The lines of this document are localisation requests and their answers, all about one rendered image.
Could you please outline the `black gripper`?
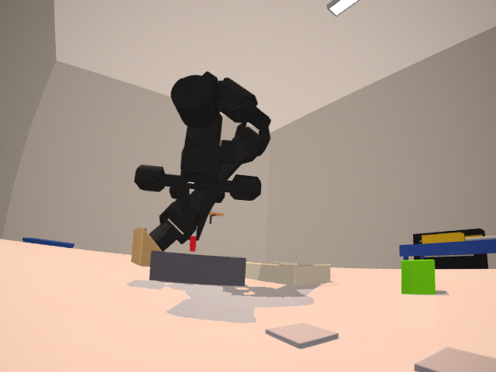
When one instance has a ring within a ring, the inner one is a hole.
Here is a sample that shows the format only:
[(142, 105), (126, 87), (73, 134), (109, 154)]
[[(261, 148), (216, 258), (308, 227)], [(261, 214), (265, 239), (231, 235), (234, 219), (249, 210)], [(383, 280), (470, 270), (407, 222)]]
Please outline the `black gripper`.
[(180, 205), (188, 240), (191, 236), (189, 189), (205, 190), (197, 226), (197, 241), (200, 239), (212, 206), (222, 202), (225, 192), (230, 193), (233, 199), (244, 201), (253, 201), (261, 195), (261, 182), (258, 177), (236, 174), (232, 181), (219, 180), (217, 179), (217, 171), (210, 171), (209, 169), (183, 169), (181, 175), (176, 175), (165, 174), (163, 167), (140, 165), (136, 169), (134, 181), (143, 191), (160, 192), (165, 186), (170, 187), (171, 198), (177, 199)]

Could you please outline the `green block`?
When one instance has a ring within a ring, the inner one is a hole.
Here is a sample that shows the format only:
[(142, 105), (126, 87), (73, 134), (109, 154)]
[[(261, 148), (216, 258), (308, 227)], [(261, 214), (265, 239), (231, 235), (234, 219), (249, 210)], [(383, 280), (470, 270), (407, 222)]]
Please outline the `green block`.
[(402, 294), (436, 294), (435, 260), (401, 260)]

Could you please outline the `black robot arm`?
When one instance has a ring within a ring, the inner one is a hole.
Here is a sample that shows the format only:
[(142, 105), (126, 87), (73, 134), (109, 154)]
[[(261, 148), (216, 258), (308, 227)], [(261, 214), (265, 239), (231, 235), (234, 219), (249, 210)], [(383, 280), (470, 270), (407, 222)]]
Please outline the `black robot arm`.
[[(260, 156), (270, 142), (270, 117), (257, 107), (258, 101), (253, 93), (228, 77), (218, 81), (208, 71), (202, 76), (193, 74), (179, 79), (172, 87), (170, 96), (187, 126), (187, 139), (181, 151), (181, 170), (209, 169), (217, 171), (217, 179), (228, 180), (241, 164)], [(221, 140), (220, 112), (241, 123), (236, 127), (232, 141)], [(247, 123), (258, 128), (259, 134), (246, 127)], [(209, 144), (203, 144), (196, 143), (196, 138), (190, 135), (215, 138), (209, 138)], [(205, 190), (195, 189), (189, 195), (191, 235), (197, 230), (204, 197)], [(188, 241), (178, 200), (173, 201), (159, 218), (160, 225), (149, 235), (163, 252), (176, 240), (180, 244)]]

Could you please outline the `red fuse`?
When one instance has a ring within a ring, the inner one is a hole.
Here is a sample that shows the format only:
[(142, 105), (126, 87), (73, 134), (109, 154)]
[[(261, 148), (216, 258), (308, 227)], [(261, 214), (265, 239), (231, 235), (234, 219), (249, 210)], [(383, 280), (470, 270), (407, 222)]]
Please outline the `red fuse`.
[(190, 236), (190, 251), (192, 252), (195, 252), (195, 246), (196, 246), (196, 239), (197, 239), (197, 236)]

